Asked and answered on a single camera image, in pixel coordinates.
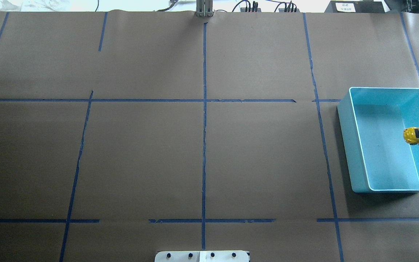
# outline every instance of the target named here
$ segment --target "blue plastic bin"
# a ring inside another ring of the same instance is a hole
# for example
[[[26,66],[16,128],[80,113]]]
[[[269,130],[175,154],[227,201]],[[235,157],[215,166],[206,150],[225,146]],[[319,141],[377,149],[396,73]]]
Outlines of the blue plastic bin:
[[[355,192],[419,192],[419,88],[352,87],[337,106]]]

